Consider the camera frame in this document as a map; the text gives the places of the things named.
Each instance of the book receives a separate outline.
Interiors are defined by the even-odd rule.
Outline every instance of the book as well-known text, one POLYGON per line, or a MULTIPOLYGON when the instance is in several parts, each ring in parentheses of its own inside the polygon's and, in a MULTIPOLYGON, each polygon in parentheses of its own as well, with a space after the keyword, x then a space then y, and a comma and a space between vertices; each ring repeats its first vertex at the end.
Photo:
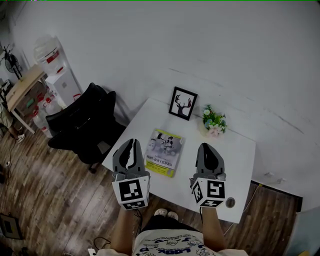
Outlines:
POLYGON ((173 177, 184 139, 161 129, 152 132, 145 152, 145 167, 150 171, 173 177))

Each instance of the black pants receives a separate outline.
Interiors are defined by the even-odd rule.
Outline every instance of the black pants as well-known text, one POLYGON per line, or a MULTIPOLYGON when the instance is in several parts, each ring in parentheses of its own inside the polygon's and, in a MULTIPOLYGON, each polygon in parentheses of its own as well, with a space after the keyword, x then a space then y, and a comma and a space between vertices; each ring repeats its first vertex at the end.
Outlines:
POLYGON ((143 228, 143 231, 147 230, 190 230, 198 231, 193 227, 183 224, 174 218, 163 217, 162 215, 152 216, 148 223, 143 228))

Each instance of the wooden desk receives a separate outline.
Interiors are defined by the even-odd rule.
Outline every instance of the wooden desk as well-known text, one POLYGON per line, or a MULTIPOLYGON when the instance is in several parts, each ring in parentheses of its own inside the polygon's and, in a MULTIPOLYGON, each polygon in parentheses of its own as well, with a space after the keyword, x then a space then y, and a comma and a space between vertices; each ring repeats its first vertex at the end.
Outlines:
POLYGON ((16 113, 15 108, 23 97, 29 92, 29 90, 37 83, 39 79, 44 76, 45 72, 41 69, 39 65, 33 65, 27 72, 24 74, 14 86, 9 91, 6 96, 6 102, 8 110, 14 114, 14 116, 32 133, 35 131, 25 123, 25 121, 16 113))
POLYGON ((192 178, 196 172, 196 159, 200 144, 208 143, 219 152, 224 160, 226 199, 229 197, 235 199, 233 208, 227 208, 225 203, 217 207, 218 217, 224 221, 239 223, 248 196, 256 143, 231 130, 227 130, 219 138, 204 137, 198 130, 199 122, 202 122, 200 117, 192 114, 190 120, 187 121, 168 112, 169 105, 149 98, 124 130, 102 164, 112 170, 112 157, 115 151, 131 138, 140 142, 144 154, 155 128, 180 135, 185 140, 174 177, 170 178, 150 170, 150 193, 199 212, 199 207, 191 194, 189 178, 192 178))

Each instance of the power strip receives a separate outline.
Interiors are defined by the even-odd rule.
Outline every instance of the power strip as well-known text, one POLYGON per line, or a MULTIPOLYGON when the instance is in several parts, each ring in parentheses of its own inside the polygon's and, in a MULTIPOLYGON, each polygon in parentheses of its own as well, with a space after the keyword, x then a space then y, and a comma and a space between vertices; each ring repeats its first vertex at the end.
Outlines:
POLYGON ((93 248, 88 248, 88 252, 89 252, 90 256, 96 256, 97 255, 96 250, 93 249, 93 248))

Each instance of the white cable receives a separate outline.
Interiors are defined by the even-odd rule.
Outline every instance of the white cable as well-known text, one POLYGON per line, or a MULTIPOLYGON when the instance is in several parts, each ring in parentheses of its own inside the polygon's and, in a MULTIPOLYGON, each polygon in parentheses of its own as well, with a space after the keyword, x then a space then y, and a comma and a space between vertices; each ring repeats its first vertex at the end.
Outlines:
MULTIPOLYGON (((254 191, 254 193, 253 193, 250 201, 248 202, 248 204, 246 205, 246 207, 245 207, 245 209, 243 210, 242 213, 244 213, 244 212, 247 210, 247 208, 248 208, 248 206, 250 205, 252 199, 254 199, 254 196, 255 196, 255 194, 256 194, 256 192, 257 192, 257 190, 258 190, 259 187, 261 187, 261 186, 258 185, 258 186, 256 187, 256 189, 255 189, 255 191, 254 191)), ((231 226, 226 230, 226 232, 224 232, 224 234, 223 234, 224 236, 226 235, 226 233, 229 231, 229 229, 231 229, 231 227, 232 227, 234 224, 235 224, 235 223, 232 223, 231 226)))

